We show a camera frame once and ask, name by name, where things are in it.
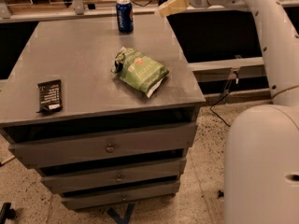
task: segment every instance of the chip bag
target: chip bag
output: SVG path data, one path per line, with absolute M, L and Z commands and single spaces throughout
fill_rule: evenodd
M 149 98 L 169 73 L 161 63 L 130 48 L 121 48 L 111 72 Z

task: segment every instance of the floor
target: floor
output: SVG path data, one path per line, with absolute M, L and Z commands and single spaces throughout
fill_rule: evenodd
M 251 106 L 269 104 L 267 91 L 232 94 L 214 110 L 231 124 Z M 17 211 L 15 224 L 222 224 L 224 198 L 224 147 L 229 128 L 209 109 L 218 97 L 208 96 L 197 119 L 198 130 L 187 155 L 185 173 L 176 196 L 69 211 L 58 195 L 52 195 L 40 182 L 35 171 L 26 170 L 14 160 L 0 167 L 0 207 L 10 202 Z M 9 157 L 7 142 L 0 136 L 0 160 Z M 130 220 L 127 208 L 133 207 Z

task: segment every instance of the blue can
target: blue can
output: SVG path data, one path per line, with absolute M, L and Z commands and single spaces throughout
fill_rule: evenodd
M 118 0 L 116 4 L 119 30 L 121 33 L 129 34 L 134 29 L 133 8 L 130 0 Z

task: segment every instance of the gray drawer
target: gray drawer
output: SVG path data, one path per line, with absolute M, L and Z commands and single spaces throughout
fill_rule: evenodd
M 176 180 L 128 189 L 102 191 L 72 198 L 62 198 L 62 203 L 67 209 L 75 210 L 111 203 L 130 202 L 150 197 L 174 194 L 178 192 L 179 185 L 179 180 Z
M 94 133 L 9 146 L 27 168 L 110 159 L 192 145 L 194 122 L 133 129 L 126 132 Z
M 180 177 L 184 172 L 185 164 L 186 158 L 149 161 L 113 168 L 43 177 L 42 183 L 52 193 L 64 193 L 134 183 L 166 176 Z

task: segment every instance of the black snack packet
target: black snack packet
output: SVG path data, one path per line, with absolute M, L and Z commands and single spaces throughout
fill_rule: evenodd
M 39 111 L 58 112 L 63 108 L 62 81 L 60 79 L 37 84 L 39 88 Z

